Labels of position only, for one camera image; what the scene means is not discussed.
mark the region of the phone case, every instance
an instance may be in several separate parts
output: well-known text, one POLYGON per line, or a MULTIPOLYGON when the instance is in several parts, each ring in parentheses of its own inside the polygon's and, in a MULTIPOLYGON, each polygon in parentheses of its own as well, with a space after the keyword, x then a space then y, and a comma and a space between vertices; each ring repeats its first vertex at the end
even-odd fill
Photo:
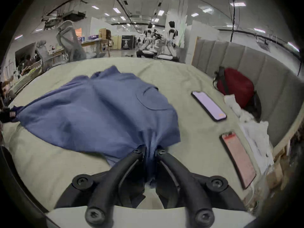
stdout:
POLYGON ((192 95, 192 97, 202 106, 202 108, 208 113, 208 115, 211 117, 211 119, 212 120, 214 120, 215 122, 220 122, 220 121, 223 121, 223 120, 226 120, 227 119, 227 115, 226 115, 226 117, 225 118, 222 118, 222 119, 219 119, 219 120, 217 120, 217 119, 215 119, 214 118, 214 116, 209 112, 209 110, 204 106, 204 104, 202 104, 201 102, 200 102, 200 100, 199 99, 197 99, 197 97, 193 94, 193 92, 194 91, 192 91, 191 92, 191 95, 192 95))
POLYGON ((219 139, 221 140, 233 162, 234 168, 236 169, 239 179, 241 181, 242 188, 248 188, 250 183, 256 177, 256 171, 240 139, 234 132, 221 134, 219 139), (230 146, 227 146, 227 138, 236 139, 232 139, 232 141, 230 142, 230 146))

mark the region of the backpack strap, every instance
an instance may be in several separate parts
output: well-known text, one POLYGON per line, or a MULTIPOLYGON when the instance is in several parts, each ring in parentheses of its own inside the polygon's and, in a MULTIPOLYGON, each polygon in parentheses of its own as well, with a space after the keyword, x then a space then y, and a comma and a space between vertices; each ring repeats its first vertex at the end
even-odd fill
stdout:
POLYGON ((225 68, 223 66, 219 67, 219 74, 218 74, 218 78, 220 81, 222 81, 223 87, 224 87, 224 91, 226 95, 229 95, 229 89, 225 80, 225 68))

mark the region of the ceiling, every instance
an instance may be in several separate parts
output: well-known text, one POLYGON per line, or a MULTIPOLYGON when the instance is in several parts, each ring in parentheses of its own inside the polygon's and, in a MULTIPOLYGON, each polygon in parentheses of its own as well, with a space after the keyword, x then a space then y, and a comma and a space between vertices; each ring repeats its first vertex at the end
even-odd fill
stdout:
MULTIPOLYGON (((23 20, 22 26, 19 26, 17 34, 31 33, 35 28, 41 24, 42 16, 58 7, 60 4, 68 0, 35 0, 31 7, 31 11, 25 15, 31 19, 23 20)), ((85 12, 86 15, 96 18, 104 19, 108 23, 123 22, 120 16, 124 16, 130 22, 127 15, 124 13, 121 6, 115 0, 73 0, 62 6, 59 11, 78 10, 85 12), (117 14, 113 7, 117 7, 121 14, 117 14)), ((158 9, 158 0, 120 0, 122 3, 127 1, 128 5, 123 5, 127 13, 131 15, 131 22, 148 23, 153 17, 154 10, 158 9)), ((165 11, 163 16, 156 16, 159 18, 156 25, 165 25, 166 13, 170 8, 172 0, 162 0, 161 9, 165 11)), ((245 7, 236 9, 236 24, 240 29, 246 28, 260 28, 266 31, 267 34, 273 34, 284 41, 293 41, 291 33, 288 29, 284 18, 273 0, 237 0, 246 3, 245 7)), ((188 0, 188 17, 187 23, 192 24, 193 20, 201 21, 210 26, 221 27, 231 24, 230 11, 232 6, 229 5, 228 0, 188 0), (211 7, 213 14, 204 13, 199 6, 211 7), (191 17, 191 14, 199 13, 197 17, 191 17)))

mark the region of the red backpack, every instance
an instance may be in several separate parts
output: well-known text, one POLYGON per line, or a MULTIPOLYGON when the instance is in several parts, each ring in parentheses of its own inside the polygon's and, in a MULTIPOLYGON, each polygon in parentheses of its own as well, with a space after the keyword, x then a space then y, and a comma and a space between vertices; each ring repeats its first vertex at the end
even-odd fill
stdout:
POLYGON ((219 67, 215 72, 217 89, 224 95, 234 94, 236 102, 241 108, 247 110, 257 119, 261 116, 261 103, 257 93, 254 91, 254 85, 249 78, 242 75, 233 68, 219 67))

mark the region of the shirt pocket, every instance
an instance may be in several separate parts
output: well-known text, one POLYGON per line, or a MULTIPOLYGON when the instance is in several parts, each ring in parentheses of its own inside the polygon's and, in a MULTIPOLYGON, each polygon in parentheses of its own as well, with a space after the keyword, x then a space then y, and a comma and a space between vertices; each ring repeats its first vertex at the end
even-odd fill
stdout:
POLYGON ((168 103, 167 98, 158 92, 155 86, 140 88, 136 92, 136 97, 146 108, 150 110, 168 110, 172 106, 168 103))

